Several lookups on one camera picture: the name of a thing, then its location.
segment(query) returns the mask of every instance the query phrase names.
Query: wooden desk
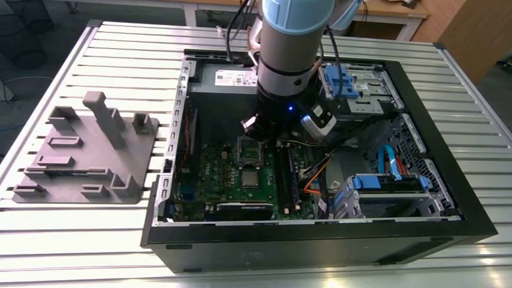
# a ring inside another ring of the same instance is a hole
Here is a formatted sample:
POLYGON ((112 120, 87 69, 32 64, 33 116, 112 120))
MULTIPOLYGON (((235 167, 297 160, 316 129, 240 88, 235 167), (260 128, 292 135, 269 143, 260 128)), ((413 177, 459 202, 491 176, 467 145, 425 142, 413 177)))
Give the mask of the wooden desk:
POLYGON ((423 4, 433 13, 412 40, 443 43, 471 81, 480 81, 512 48, 512 1, 425 0, 423 4))
MULTIPOLYGON (((195 12, 197 10, 237 11, 240 0, 183 0, 187 26, 196 26, 195 12)), ((419 3, 415 9, 408 9, 401 2, 371 0, 368 3, 368 22, 392 23, 403 25, 396 40, 409 41, 421 24, 431 14, 419 3)), ((360 6, 355 21, 361 21, 364 5, 360 6)))
MULTIPOLYGON (((88 2, 101 4, 133 5, 161 8, 180 8, 185 13, 185 25, 197 26, 196 11, 213 10, 235 12, 240 7, 240 0, 72 0, 73 2, 88 2)), ((359 8, 355 21, 363 20, 364 7, 359 8)), ((368 2, 368 22, 400 24, 403 28, 396 40, 409 41, 416 33, 419 25, 424 19, 429 18, 429 13, 421 4, 415 9, 401 6, 400 2, 388 0, 371 0, 368 2)))

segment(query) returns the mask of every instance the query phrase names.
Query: gray floor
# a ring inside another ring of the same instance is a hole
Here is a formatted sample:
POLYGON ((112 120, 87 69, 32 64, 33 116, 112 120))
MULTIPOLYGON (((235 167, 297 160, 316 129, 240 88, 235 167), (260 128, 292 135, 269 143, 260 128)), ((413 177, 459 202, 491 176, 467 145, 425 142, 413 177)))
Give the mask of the gray floor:
MULTIPOLYGON (((80 3, 79 13, 69 14, 63 2, 45 1, 45 3, 55 22, 55 29, 39 35, 48 52, 48 61, 36 69, 19 70, 0 55, 0 75, 4 80, 21 76, 53 77, 89 19, 167 25, 185 24, 183 11, 179 9, 80 3)), ((205 14, 197 12, 197 22, 200 26, 215 27, 217 23, 225 26, 232 16, 232 13, 224 13, 215 16, 217 22, 209 22, 205 14)), ((9 150, 21 128, 8 131, 3 131, 3 129, 15 127, 27 121, 48 85, 49 81, 45 79, 20 80, 8 84, 9 89, 19 97, 19 101, 12 105, 0 102, 0 115, 3 115, 0 121, 0 159, 1 154, 9 150)), ((512 110, 512 73, 501 71, 496 66, 477 83, 477 88, 504 123, 512 129, 512 113, 508 113, 512 110)))

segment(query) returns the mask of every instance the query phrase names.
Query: white label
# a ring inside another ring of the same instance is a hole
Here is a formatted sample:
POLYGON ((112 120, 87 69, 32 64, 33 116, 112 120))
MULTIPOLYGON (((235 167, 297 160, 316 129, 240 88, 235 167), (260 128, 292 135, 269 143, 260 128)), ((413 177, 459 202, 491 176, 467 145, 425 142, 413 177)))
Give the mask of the white label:
POLYGON ((355 85, 355 88, 356 88, 357 90, 368 90, 368 85, 367 85, 367 84, 356 84, 356 85, 355 85))
POLYGON ((324 200, 319 200, 319 207, 321 209, 321 211, 325 213, 327 212, 327 204, 324 202, 324 200))
POLYGON ((215 72, 216 86, 256 87, 257 76, 252 70, 219 70, 215 72))
POLYGON ((320 107, 320 105, 317 105, 313 109, 313 113, 317 117, 320 117, 321 113, 323 113, 323 109, 320 107))

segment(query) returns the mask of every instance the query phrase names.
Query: blue cable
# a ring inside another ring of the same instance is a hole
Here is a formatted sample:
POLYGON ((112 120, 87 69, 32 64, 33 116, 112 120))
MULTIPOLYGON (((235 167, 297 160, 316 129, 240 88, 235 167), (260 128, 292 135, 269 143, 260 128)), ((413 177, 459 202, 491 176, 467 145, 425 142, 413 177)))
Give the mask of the blue cable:
POLYGON ((395 151, 393 147, 391 145, 385 144, 380 147, 379 149, 379 173, 385 173, 384 171, 384 153, 387 153, 387 156, 389 158, 389 172, 393 174, 396 180, 401 180, 401 175, 399 171, 399 166, 397 166, 397 159, 395 157, 395 151))
POLYGON ((11 127, 11 128, 0 129, 0 132, 9 131, 9 130, 15 130, 15 129, 17 129, 19 127, 23 127, 23 126, 25 126, 25 123, 23 123, 21 125, 17 125, 17 126, 15 126, 15 127, 11 127))

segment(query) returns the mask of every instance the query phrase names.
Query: black cable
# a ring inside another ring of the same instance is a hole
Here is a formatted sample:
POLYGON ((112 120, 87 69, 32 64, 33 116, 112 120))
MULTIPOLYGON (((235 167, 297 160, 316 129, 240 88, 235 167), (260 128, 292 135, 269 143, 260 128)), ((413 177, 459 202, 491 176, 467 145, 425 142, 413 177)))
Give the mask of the black cable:
POLYGON ((216 18, 213 18, 213 16, 209 14, 209 11, 208 10, 201 10, 203 13, 207 15, 207 21, 208 22, 216 22, 216 18))
POLYGON ((256 1, 253 1, 253 2, 251 3, 251 6, 247 5, 247 7, 245 7, 245 12, 244 12, 244 14, 243 14, 243 19, 241 19, 241 21, 240 21, 240 23, 239 23, 237 31, 235 32, 235 35, 233 35, 233 37, 231 38, 232 41, 233 41, 235 38, 237 37, 241 28, 243 28, 244 26, 247 26, 247 15, 251 14, 251 13, 253 12, 255 6, 256 6, 256 1))
POLYGON ((224 11, 220 11, 220 12, 213 12, 212 10, 208 10, 208 12, 213 15, 223 15, 224 14, 224 11))
POLYGON ((340 96, 341 96, 341 89, 343 89, 341 63, 340 63, 340 61, 339 61, 339 52, 337 52, 336 39, 335 39, 335 35, 333 35, 333 32, 332 32, 329 26, 327 26, 327 33, 329 34, 331 42, 332 42, 332 44, 333 44, 333 49, 335 49, 335 61, 336 61, 337 74, 339 74, 339 89, 337 89, 337 96, 340 97, 340 96))
POLYGON ((232 20, 229 21, 229 24, 227 26, 227 32, 225 32, 225 53, 227 53, 227 57, 231 61, 231 63, 235 63, 235 59, 233 59, 233 56, 231 54, 231 47, 229 47, 229 41, 231 41, 231 37, 229 37, 229 34, 231 34, 231 29, 233 27, 233 23, 236 21, 236 19, 239 18, 241 12, 243 12, 243 9, 245 8, 247 6, 247 3, 249 3, 249 0, 244 0, 243 4, 240 5, 240 8, 239 8, 239 11, 237 13, 235 14, 232 20))
POLYGON ((323 61, 325 60, 325 53, 324 53, 324 51, 323 51, 323 44, 321 44, 321 41, 320 41, 320 56, 321 56, 321 59, 323 59, 323 61))
POLYGON ((364 11, 364 14, 363 14, 363 22, 367 22, 368 21, 368 4, 367 4, 365 0, 363 0, 363 5, 364 5, 364 8, 365 8, 365 11, 364 11))
POLYGON ((339 147, 356 136, 356 133, 359 130, 367 128, 371 124, 376 123, 380 120, 393 119, 399 115, 399 112, 393 111, 387 114, 379 115, 379 116, 371 116, 367 119, 364 119, 361 122, 359 122, 352 128, 347 130, 347 132, 332 141, 332 143, 327 147, 327 153, 324 154, 324 157, 321 160, 309 168, 307 168, 303 172, 303 174, 308 174, 312 170, 315 170, 317 167, 320 167, 325 161, 329 160, 331 156, 335 154, 339 147))
POLYGON ((17 126, 9 127, 9 128, 3 128, 3 129, 0 129, 0 132, 15 130, 17 128, 21 128, 23 126, 25 126, 25 123, 20 124, 17 126))

